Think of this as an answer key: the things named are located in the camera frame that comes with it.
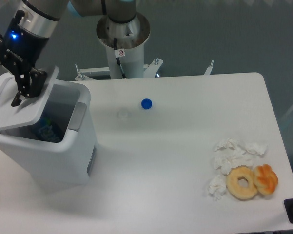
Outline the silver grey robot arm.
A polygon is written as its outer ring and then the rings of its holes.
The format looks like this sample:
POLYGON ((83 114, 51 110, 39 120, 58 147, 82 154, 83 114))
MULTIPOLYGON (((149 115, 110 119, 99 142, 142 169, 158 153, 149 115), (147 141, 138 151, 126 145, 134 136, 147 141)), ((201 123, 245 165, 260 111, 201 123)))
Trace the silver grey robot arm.
POLYGON ((47 73, 37 69, 36 62, 66 9, 82 17, 106 15, 120 24, 136 17, 134 0, 22 0, 5 35, 0 34, 0 65, 14 76, 18 88, 13 107, 22 98, 41 94, 47 73))

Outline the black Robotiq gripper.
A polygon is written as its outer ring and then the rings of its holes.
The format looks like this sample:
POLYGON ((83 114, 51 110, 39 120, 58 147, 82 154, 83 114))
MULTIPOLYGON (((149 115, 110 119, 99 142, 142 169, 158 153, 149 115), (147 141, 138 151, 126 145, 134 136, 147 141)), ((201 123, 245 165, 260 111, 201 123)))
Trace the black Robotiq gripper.
POLYGON ((35 98, 41 94, 47 73, 36 68, 36 61, 48 41, 48 38, 33 34, 18 23, 11 23, 4 37, 0 34, 0 65, 2 62, 14 75, 18 88, 12 107, 21 104, 21 96, 35 98))

